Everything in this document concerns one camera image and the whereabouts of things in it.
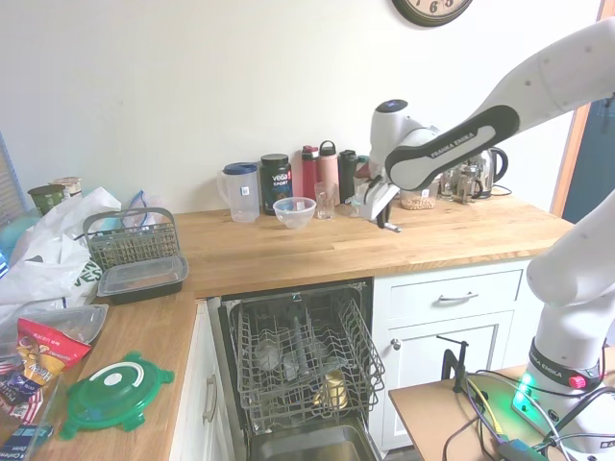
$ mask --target dishwasher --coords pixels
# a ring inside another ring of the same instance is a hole
[[[237,461],[381,460],[371,280],[208,301]]]

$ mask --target wall clock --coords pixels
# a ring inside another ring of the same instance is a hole
[[[410,22],[437,27],[457,19],[472,0],[393,0],[397,11]]]

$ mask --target franka emika robot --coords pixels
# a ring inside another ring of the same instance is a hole
[[[615,17],[566,36],[528,58],[460,125],[435,133],[402,100],[382,103],[372,120],[370,172],[360,215],[383,229],[400,189],[425,188],[440,172],[517,133],[615,92]],[[533,293],[544,302],[523,382],[532,399],[558,420],[589,391],[604,338],[615,319],[615,192],[528,267]],[[543,433],[549,427],[517,392],[512,407]],[[594,398],[560,432],[615,434],[615,399]],[[615,460],[615,437],[577,437],[563,444],[579,460]]]

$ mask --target wire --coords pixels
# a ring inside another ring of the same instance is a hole
[[[472,380],[470,378],[467,378],[467,380],[468,380],[468,384],[470,384],[470,386],[472,386],[474,391],[477,393],[477,396],[479,396],[479,398],[482,400],[482,404],[484,405],[485,409],[487,410],[487,413],[489,413],[489,416],[491,417],[491,421],[493,422],[493,429],[496,431],[496,434],[499,434],[499,435],[504,434],[504,431],[502,430],[502,427],[500,426],[500,423],[498,423],[496,415],[493,414],[493,410],[491,409],[491,405],[489,404],[487,399],[484,397],[484,395],[480,391],[479,387],[474,382],[472,382]]]
[[[576,418],[580,414],[581,411],[587,408],[587,406],[589,406],[589,404],[595,399],[597,399],[599,396],[601,396],[602,394],[614,394],[614,393],[615,393],[615,387],[605,386],[605,387],[601,387],[600,389],[597,389],[596,391],[592,392],[589,396],[586,396],[583,400],[577,403],[573,407],[573,409],[570,410],[568,414],[559,421],[559,423],[557,423],[557,426],[555,428],[557,430],[562,430],[564,427],[566,427],[570,423],[570,421]],[[552,430],[545,436],[545,439],[543,440],[543,442],[547,442],[547,439],[551,438],[552,435],[559,437],[557,433],[553,432]]]
[[[484,454],[486,454],[491,461],[496,461],[495,458],[493,456],[491,456],[491,453],[489,451],[487,451],[487,449],[484,447],[484,441],[482,440],[482,426],[483,426],[483,424],[482,424],[482,422],[480,422],[480,424],[479,424],[480,450]]]
[[[461,432],[463,432],[465,429],[467,429],[468,427],[470,427],[471,425],[473,425],[476,421],[479,420],[479,416],[477,416],[476,418],[468,421],[465,425],[463,425],[461,427],[461,429],[459,429],[457,432],[455,432],[453,435],[451,435],[451,437],[449,437],[446,442],[444,443],[444,448],[442,449],[442,461],[448,461],[448,449],[449,449],[449,444],[453,441],[453,439],[459,435]]]
[[[478,375],[478,376],[494,375],[494,376],[499,376],[499,377],[501,377],[503,379],[506,379],[506,380],[508,380],[510,382],[516,382],[517,384],[524,384],[520,380],[515,379],[514,377],[502,375],[501,373],[498,373],[498,372],[492,372],[491,370],[477,370],[475,375]],[[592,392],[596,392],[597,391],[597,389],[594,388],[594,389],[592,389],[590,391],[583,392],[581,394],[563,394],[561,392],[555,392],[555,391],[550,391],[548,389],[541,389],[539,387],[534,387],[534,386],[531,386],[529,384],[526,384],[526,386],[528,386],[528,388],[533,390],[533,391],[544,392],[545,394],[551,394],[552,396],[566,397],[566,398],[569,398],[569,399],[581,399],[583,397],[586,397],[586,396],[590,395]]]
[[[553,437],[549,440],[549,442],[542,442],[538,445],[534,445],[532,448],[540,450],[546,447],[552,447],[554,443],[561,442],[562,440],[575,439],[577,437],[596,437],[600,439],[615,439],[615,434],[593,434],[593,433],[566,434],[566,435],[562,435],[559,438]]]
[[[469,373],[468,376],[476,376],[476,374],[474,373]],[[504,384],[506,384],[507,386],[512,387],[513,389],[515,389],[518,392],[519,391],[519,387],[515,386],[512,382],[503,379],[502,377],[499,376],[491,376],[491,375],[483,375],[485,377],[490,377],[492,379],[496,379],[499,382],[503,382]],[[549,416],[547,416],[547,413],[545,412],[545,410],[542,408],[542,406],[540,406],[538,404],[538,402],[536,402],[534,399],[528,398],[529,403],[531,403],[531,405],[536,408],[536,410],[538,410],[538,412],[542,415],[542,417],[544,418],[545,422],[547,423],[547,425],[549,426],[549,428],[551,429],[551,431],[553,432],[553,434],[555,435],[555,437],[559,438],[559,432],[557,432],[557,429],[555,428],[554,424],[551,421],[551,418],[549,418]],[[566,450],[566,448],[559,444],[560,448],[561,448],[561,452],[564,454],[564,457],[566,458],[566,461],[571,461],[570,456],[568,455],[568,451]]]
[[[529,384],[526,384],[526,386],[529,389],[532,389],[534,391],[544,392],[545,394],[551,394],[552,396],[565,397],[567,399],[582,399],[590,395],[592,392],[596,392],[598,390],[598,386],[600,386],[604,382],[604,375],[606,375],[606,341],[604,341],[603,343],[603,363],[601,365],[600,361],[598,362],[598,372],[600,373],[600,381],[598,382],[598,384],[596,384],[594,388],[589,389],[587,392],[582,392],[580,394],[564,394],[561,392],[549,391],[547,389],[541,389],[539,387],[530,386]],[[492,372],[491,370],[477,370],[476,373],[478,374],[487,373],[489,375],[503,377],[504,379],[508,379],[511,382],[516,382],[518,384],[525,384],[519,381],[518,379],[515,379],[514,377],[502,375],[501,373],[498,373],[498,372]]]
[[[476,411],[477,417],[480,418],[480,420],[482,421],[484,426],[487,429],[489,429],[489,432],[491,432],[491,435],[493,435],[493,438],[498,441],[498,444],[500,444],[502,442],[502,437],[500,437],[500,435],[498,435],[498,433],[495,431],[495,429],[493,427],[491,427],[491,424],[489,422],[487,422],[487,420],[484,417],[484,415],[480,412],[479,408],[474,403],[474,399],[472,399],[472,394],[470,393],[470,386],[468,385],[468,379],[465,380],[465,393],[466,393],[466,395],[468,397],[468,400],[470,401],[470,404],[472,405],[472,408],[474,408],[474,411]]]
[[[512,190],[510,190],[508,187],[504,187],[503,185],[499,185],[499,184],[493,184],[494,187],[499,187],[500,189],[506,190],[507,192],[505,192],[504,194],[494,194],[493,192],[491,192],[491,195],[494,197],[503,197],[504,195],[510,195],[512,194]]]

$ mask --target bowl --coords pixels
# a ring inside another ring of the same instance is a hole
[[[300,229],[308,225],[316,210],[316,202],[307,197],[289,197],[273,204],[276,216],[289,229]]]

